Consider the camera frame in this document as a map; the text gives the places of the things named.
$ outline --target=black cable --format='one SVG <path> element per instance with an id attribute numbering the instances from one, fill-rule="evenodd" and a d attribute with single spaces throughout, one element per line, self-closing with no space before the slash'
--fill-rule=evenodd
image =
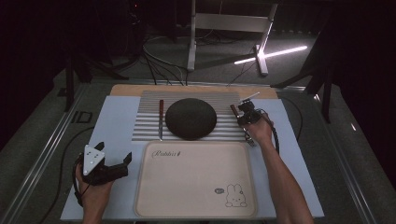
<path id="1" fill-rule="evenodd" d="M 300 110 L 300 108 L 297 106 L 297 104 L 295 104 L 292 100 L 290 100 L 290 99 L 288 99 L 288 98 L 286 98 L 286 97 L 283 97 L 283 96 L 281 96 L 281 97 L 279 97 L 280 99 L 282 99 L 282 100 L 286 100 L 286 101 L 288 101 L 289 103 L 291 103 L 295 108 L 296 108 L 296 110 L 297 110 L 297 112 L 299 113 L 299 115 L 300 115 L 300 128 L 299 128 L 299 131 L 297 132 L 297 137 L 296 137 L 296 139 L 297 139 L 297 141 L 300 139 L 300 135 L 301 135 L 301 131 L 302 131 L 302 129 L 303 129 L 303 113 L 301 112 L 301 110 Z"/>
<path id="2" fill-rule="evenodd" d="M 146 53 L 145 55 L 148 55 L 150 58 L 152 58 L 152 59 L 154 59 L 154 60 L 156 60 L 156 61 L 158 61 L 158 62 L 160 62 L 160 63 L 168 64 L 168 65 L 171 65 L 171 66 L 174 66 L 174 67 L 178 67 L 178 68 L 181 68 L 181 69 L 184 69 L 184 70 L 187 71 L 187 68 L 186 68 L 186 67 L 183 67 L 183 66 L 180 66 L 180 65 L 177 65 L 177 64 L 173 64 L 173 63 L 169 63 L 169 62 L 163 61 L 163 60 L 161 60 L 161 59 L 159 59 L 159 58 L 157 58 L 157 57 L 151 55 L 151 54 L 146 50 L 146 48 L 143 48 L 143 51 Z"/>
<path id="3" fill-rule="evenodd" d="M 154 73 L 152 72 L 152 68 L 151 68 L 151 65 L 149 64 L 149 59 L 148 59 L 148 56 L 146 55 L 146 53 L 143 53 L 143 57 L 145 57 L 146 61 L 148 62 L 148 68 L 149 68 L 149 71 L 151 72 L 152 79 L 154 80 L 154 84 L 157 85 L 157 79 L 155 78 Z"/>
<path id="4" fill-rule="evenodd" d="M 275 149 L 277 154 L 279 154 L 279 139 L 277 138 L 277 132 L 276 132 L 276 128 L 274 127 L 274 123 L 271 121 L 270 117 L 268 116 L 268 113 L 265 110 L 257 109 L 257 111 L 259 111 L 262 114 L 262 118 L 265 120 L 265 122 L 267 122 L 270 125 L 275 139 Z"/>
<path id="5" fill-rule="evenodd" d="M 86 128 L 82 131 L 80 131 L 79 133 L 77 133 L 76 135 L 74 135 L 72 137 L 72 139 L 70 139 L 70 141 L 67 143 L 67 145 L 64 147 L 64 152 L 62 154 L 62 159 L 61 159 L 61 165 L 60 165 L 60 171 L 59 171 L 59 179 L 58 179 L 58 188 L 56 190 L 56 196 L 55 199 L 53 200 L 51 206 L 49 207 L 49 209 L 47 210 L 47 213 L 41 218 L 41 220 L 38 223 L 43 223 L 44 220 L 48 217 L 48 215 L 50 214 L 50 212 L 52 211 L 53 207 L 55 206 L 56 202 L 58 201 L 59 198 L 59 194 L 61 192 L 61 185 L 62 185 L 62 175 L 64 172 L 64 156 L 66 154 L 66 150 L 70 147 L 70 145 L 72 144 L 72 142 L 79 137 L 82 133 L 85 133 L 91 129 L 93 129 L 94 127 L 90 127 L 90 128 Z"/>
<path id="6" fill-rule="evenodd" d="M 175 77 L 175 79 L 182 85 L 184 86 L 183 82 L 175 75 L 175 73 L 173 73 L 172 71 L 170 71 L 169 69 L 167 69 L 166 67 L 155 63 L 154 61 L 150 61 L 151 63 L 154 63 L 154 65 L 160 66 L 162 69 L 166 70 L 168 73 L 170 73 L 173 77 Z"/>
<path id="7" fill-rule="evenodd" d="M 211 39 L 209 38 L 210 36 L 214 36 L 215 39 L 214 39 L 214 40 L 211 40 Z M 221 40 L 221 36 L 224 36 L 224 37 L 226 37 L 226 38 L 228 38 L 228 39 L 231 39 L 231 40 L 230 40 L 230 41 L 222 41 L 222 40 Z M 203 37 L 198 37 L 198 38 L 196 38 L 197 41 L 202 41 L 202 42 L 204 42 L 204 44 L 197 44 L 197 46 L 220 45 L 220 44 L 223 44 L 223 45 L 226 45 L 226 44 L 233 44 L 233 43 L 235 43 L 235 42 L 237 42 L 237 41 L 240 41 L 240 40 L 243 40 L 243 39 L 244 39 L 244 37 L 241 37 L 241 38 L 231 38 L 231 37 L 228 37 L 227 35 L 224 35 L 224 34 L 218 32 L 218 31 L 214 31 L 214 30 L 211 31 L 209 34 L 203 36 Z"/>
<path id="8" fill-rule="evenodd" d="M 172 83 L 169 80 L 169 78 L 167 76 L 165 76 L 164 74 L 162 74 L 155 65 L 151 65 L 151 64 L 143 63 L 143 62 L 141 62 L 141 63 L 144 64 L 144 65 L 147 65 L 150 69 L 154 70 L 154 72 L 156 74 L 158 74 L 159 76 L 163 77 L 163 79 L 165 79 L 167 83 L 172 85 Z"/>
<path id="9" fill-rule="evenodd" d="M 129 68 L 130 66 L 135 65 L 138 58 L 139 58 L 139 56 L 128 57 L 128 62 L 120 63 L 120 64 L 117 64 L 117 65 L 111 66 L 109 68 L 112 69 L 112 70 L 121 70 L 121 69 L 125 70 L 125 69 Z"/>
<path id="10" fill-rule="evenodd" d="M 77 185 L 77 180 L 76 180 L 76 170 L 79 164 L 81 164 L 81 161 L 83 161 L 83 156 L 82 153 L 80 153 L 78 155 L 78 158 L 76 159 L 74 165 L 73 165 L 73 172 L 72 172 L 72 182 L 73 182 L 73 188 L 75 190 L 75 196 L 77 198 L 78 204 L 82 207 L 82 195 L 85 194 L 85 192 L 88 190 L 88 188 L 91 186 L 91 183 L 93 181 L 93 179 L 91 180 L 91 182 L 88 184 L 88 187 L 84 189 L 84 191 L 82 191 L 82 193 L 79 192 L 79 188 Z"/>
<path id="11" fill-rule="evenodd" d="M 247 70 L 241 72 L 238 76 L 236 76 L 231 82 L 229 82 L 229 83 L 227 84 L 227 86 L 231 86 L 239 77 L 241 77 L 241 76 L 244 75 L 248 70 L 250 70 L 250 68 L 253 67 L 254 64 L 256 64 L 256 62 L 254 62 Z"/>
<path id="12" fill-rule="evenodd" d="M 101 71 L 103 71 L 104 73 L 106 73 L 107 75 L 109 75 L 110 77 L 113 77 L 114 79 L 121 79 L 121 80 L 127 80 L 129 79 L 128 77 L 123 77 L 120 74 L 114 72 L 112 69 L 102 65 L 102 63 L 97 62 L 96 60 L 90 58 L 89 56 L 85 55 L 84 53 L 80 53 L 79 56 L 81 57 L 81 59 L 83 61 L 85 61 L 86 63 L 89 63 L 91 66 L 93 66 L 94 68 L 97 68 Z"/>
<path id="13" fill-rule="evenodd" d="M 228 35 L 225 35 L 223 32 L 220 32 L 220 31 L 215 31 L 215 33 L 217 35 L 222 35 L 222 36 L 224 36 L 224 37 L 226 37 L 228 39 L 231 39 L 231 41 L 229 41 L 229 42 L 222 42 L 224 44 L 231 44 L 231 43 L 234 43 L 234 42 L 237 42 L 237 41 L 240 41 L 240 40 L 244 40 L 246 38 L 246 35 L 243 35 L 242 37 L 239 37 L 239 38 L 235 38 L 235 37 L 229 37 Z"/>

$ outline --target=table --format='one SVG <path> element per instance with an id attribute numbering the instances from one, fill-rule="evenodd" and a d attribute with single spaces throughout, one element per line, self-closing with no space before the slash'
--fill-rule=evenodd
<path id="1" fill-rule="evenodd" d="M 134 159 L 129 165 L 130 174 L 119 179 L 113 186 L 109 205 L 104 214 L 105 219 L 140 220 L 134 213 L 134 192 L 138 184 L 140 161 L 147 141 L 131 142 L 140 94 L 143 91 L 179 91 L 179 92 L 241 92 L 240 97 L 245 98 L 253 93 L 260 92 L 253 103 L 258 108 L 266 108 L 272 120 L 278 125 L 277 132 L 281 145 L 281 157 L 293 172 L 301 185 L 308 206 L 314 217 L 323 217 L 323 211 L 318 201 L 312 180 L 304 164 L 301 151 L 294 138 L 288 116 L 280 100 L 276 99 L 276 92 L 270 88 L 260 87 L 167 87 L 167 86 L 135 86 L 116 85 L 107 96 L 101 114 L 93 131 L 90 145 L 95 146 L 104 141 L 111 153 L 106 154 L 106 162 L 120 163 L 120 160 L 132 150 Z M 275 218 L 275 209 L 272 205 L 266 177 L 265 165 L 261 151 L 258 147 L 249 150 L 250 164 L 253 173 L 256 194 L 259 195 L 257 215 L 253 219 Z M 64 206 L 62 220 L 78 220 L 82 218 L 82 209 L 77 205 L 74 192 Z"/>
<path id="2" fill-rule="evenodd" d="M 228 90 L 221 85 L 210 83 L 203 83 L 202 85 Z M 135 90 L 140 89 L 142 91 L 145 88 L 152 90 L 150 87 L 149 85 L 141 85 L 137 86 Z M 254 90 L 251 93 L 257 91 L 256 88 L 258 88 L 254 85 L 233 87 L 238 90 Z M 189 88 L 195 88 L 195 86 L 190 84 Z M 71 190 L 73 164 L 76 156 L 92 140 L 92 125 L 98 122 L 104 101 L 113 89 L 116 89 L 114 82 L 93 82 L 80 85 L 76 91 L 76 101 L 70 112 L 67 113 L 63 112 L 64 101 L 59 98 L 56 101 L 57 103 L 51 103 L 50 107 L 44 106 L 45 116 L 42 119 L 35 120 L 34 125 L 26 130 L 26 135 L 30 137 L 26 138 L 24 135 L 18 138 L 20 139 L 18 146 L 13 148 L 16 156 L 11 157 L 9 163 L 2 163 L 2 174 L 12 176 L 2 182 L 6 183 L 5 185 L 0 185 L 2 189 L 8 188 L 6 192 L 10 198 L 8 199 L 10 202 L 7 210 L 3 213 L 1 219 L 2 223 L 38 222 L 43 217 L 46 217 L 44 223 L 64 223 L 60 220 L 60 216 Z M 381 218 L 386 216 L 382 215 L 386 214 L 387 209 L 392 207 L 393 204 L 389 202 L 384 207 L 385 200 L 378 200 L 379 192 L 376 191 L 375 195 L 371 197 L 371 195 L 361 191 L 366 188 L 365 183 L 368 182 L 363 184 L 356 182 L 356 175 L 361 177 L 361 175 L 368 175 L 367 173 L 375 174 L 370 175 L 367 181 L 373 180 L 373 176 L 375 176 L 375 181 L 370 182 L 372 184 L 369 184 L 369 186 L 375 186 L 373 190 L 377 190 L 381 186 L 378 183 L 381 183 L 383 173 L 381 173 L 382 170 L 378 172 L 375 168 L 374 170 L 361 169 L 361 163 L 365 164 L 364 167 L 373 168 L 376 166 L 371 163 L 373 161 L 372 154 L 368 153 L 367 148 L 361 147 L 363 141 L 358 145 L 354 144 L 357 140 L 356 134 L 351 138 L 344 139 L 343 134 L 350 130 L 348 110 L 340 112 L 339 104 L 341 103 L 335 101 L 336 115 L 340 115 L 337 116 L 340 120 L 336 123 L 335 119 L 332 127 L 330 127 L 320 115 L 320 102 L 313 96 L 306 95 L 303 90 L 276 89 L 276 93 L 273 95 L 281 99 L 286 108 L 289 121 L 295 136 L 298 136 L 298 145 L 325 214 L 325 217 L 315 218 L 315 223 L 375 223 L 367 220 L 375 220 L 373 217 L 375 214 Z M 53 109 L 57 108 L 60 112 L 54 116 Z M 74 119 L 81 114 L 83 114 L 81 119 Z M 91 121 L 86 119 L 86 115 L 92 115 Z M 37 155 L 33 157 L 21 156 L 22 154 L 29 154 L 29 151 L 37 151 Z M 343 158 L 346 153 L 356 155 L 353 156 L 353 162 Z M 119 163 L 120 158 L 124 156 L 122 154 L 114 161 Z M 350 168 L 356 166 L 359 167 L 358 172 L 350 170 Z M 15 182 L 15 178 L 23 178 L 24 175 L 26 177 L 23 182 L 18 182 L 16 185 L 12 184 L 12 182 Z M 16 188 L 14 192 L 9 190 L 10 187 Z M 387 191 L 381 191 L 380 193 L 380 198 L 382 196 L 388 198 L 391 195 Z M 2 198 L 1 209 L 5 208 L 4 205 L 6 205 L 3 204 L 3 200 L 7 202 L 7 198 Z M 79 219 L 80 217 L 74 216 L 73 221 L 79 221 Z M 125 220 L 132 219 L 105 219 L 103 223 L 123 224 Z"/>

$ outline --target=dark background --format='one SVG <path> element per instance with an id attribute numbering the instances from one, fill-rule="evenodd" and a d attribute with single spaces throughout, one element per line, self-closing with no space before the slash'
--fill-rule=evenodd
<path id="1" fill-rule="evenodd" d="M 135 14 L 141 15 L 144 22 L 163 27 L 163 32 L 171 37 L 177 35 L 175 23 L 183 26 L 190 19 L 190 5 L 186 4 L 188 1 L 169 1 L 172 4 L 166 6 L 161 5 L 164 1 L 133 2 L 144 6 L 143 9 L 141 7 L 139 11 L 135 11 Z M 393 186 L 396 186 L 396 174 L 393 172 L 396 170 L 396 148 L 393 144 L 393 139 L 396 139 L 396 132 L 393 130 L 396 124 L 394 4 L 390 1 L 359 1 L 356 4 L 344 1 L 314 1 L 323 3 L 322 6 L 306 2 L 301 5 L 302 2 L 293 1 L 293 4 L 281 6 L 276 13 L 274 29 L 294 30 L 311 35 L 317 35 L 321 31 L 312 49 L 312 56 L 308 58 L 308 65 L 326 60 L 323 57 L 327 53 L 326 49 L 336 48 L 334 59 L 337 65 L 333 83 L 340 86 L 346 103 L 362 127 L 375 155 Z M 106 1 L 85 2 L 84 6 L 77 1 L 1 2 L 0 148 L 3 148 L 52 89 L 52 79 L 64 69 L 65 36 L 74 37 L 78 49 L 90 53 L 98 60 L 105 60 L 110 51 L 118 53 L 117 46 L 112 46 L 111 49 L 105 47 L 106 43 L 108 46 L 108 43 L 117 42 L 109 41 L 116 32 L 110 29 L 111 22 L 119 22 L 120 27 L 125 25 L 122 19 L 125 16 L 125 11 L 122 10 L 125 1 L 118 3 L 114 10 L 120 15 L 109 19 L 112 14 L 107 14 L 107 8 L 102 11 L 107 20 L 101 22 L 94 17 L 92 5 L 108 6 Z M 213 7 L 218 4 L 219 1 L 203 0 L 197 8 L 218 13 L 218 6 Z M 224 13 L 251 12 L 254 15 L 260 14 L 260 8 L 261 5 L 257 4 L 253 4 L 253 7 L 237 5 L 235 8 L 224 8 Z M 304 13 L 305 17 L 295 20 L 292 11 Z M 322 30 L 325 21 L 329 22 L 325 30 Z"/>

